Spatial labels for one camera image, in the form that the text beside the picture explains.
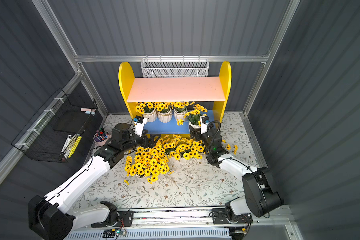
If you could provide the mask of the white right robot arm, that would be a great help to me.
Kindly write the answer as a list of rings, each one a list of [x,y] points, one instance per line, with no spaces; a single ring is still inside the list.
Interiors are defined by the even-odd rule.
[[[222,214],[228,222],[237,222],[239,219],[248,222],[251,215],[264,217],[284,204],[271,171],[266,167],[246,165],[225,150],[219,128],[189,129],[192,139],[204,143],[205,156],[210,165],[242,180],[244,196],[227,202]]]

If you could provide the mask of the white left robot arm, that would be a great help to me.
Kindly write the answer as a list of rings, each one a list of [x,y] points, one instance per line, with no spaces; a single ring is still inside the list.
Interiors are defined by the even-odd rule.
[[[137,147],[153,148],[160,138],[159,134],[149,134],[141,124],[136,124],[134,129],[130,124],[117,124],[111,137],[81,169],[45,196],[36,195],[29,201],[29,229],[44,240],[63,240],[70,232],[88,225],[117,225],[123,217],[108,201],[76,212],[71,207],[92,183],[123,159],[127,151]]]

